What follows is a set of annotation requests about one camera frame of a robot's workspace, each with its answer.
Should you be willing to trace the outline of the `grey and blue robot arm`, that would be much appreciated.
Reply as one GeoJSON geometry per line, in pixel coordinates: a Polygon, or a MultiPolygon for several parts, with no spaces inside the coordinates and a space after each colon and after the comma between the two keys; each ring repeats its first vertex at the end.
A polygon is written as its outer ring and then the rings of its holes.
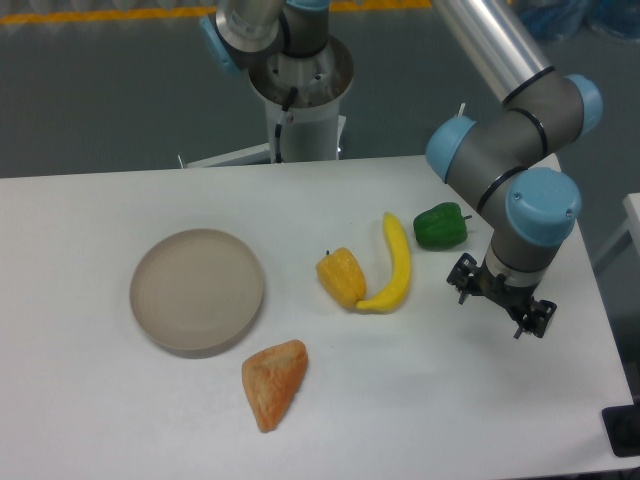
{"type": "MultiPolygon", "coordinates": [[[[581,196],[541,161],[597,125],[602,97],[589,79],[559,75],[506,3],[438,1],[435,9],[503,107],[485,124],[447,120],[426,147],[435,174],[493,229],[483,261],[463,255],[448,282],[542,337],[556,307],[534,293],[575,225],[581,196]]],[[[199,26],[219,65],[247,72],[264,101],[273,162],[337,158],[353,61],[329,32],[327,2],[221,1],[199,26]]]]}

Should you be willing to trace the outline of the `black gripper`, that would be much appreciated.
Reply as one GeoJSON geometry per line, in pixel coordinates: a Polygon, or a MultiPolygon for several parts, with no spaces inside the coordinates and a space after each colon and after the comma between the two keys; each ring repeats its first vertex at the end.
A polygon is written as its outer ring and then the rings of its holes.
{"type": "Polygon", "coordinates": [[[519,339],[523,334],[543,338],[557,309],[554,302],[533,298],[535,285],[507,285],[503,274],[493,275],[486,262],[479,267],[468,253],[461,255],[446,281],[458,292],[460,305],[463,305],[469,296],[482,295],[504,308],[517,324],[515,339],[519,339]]]}

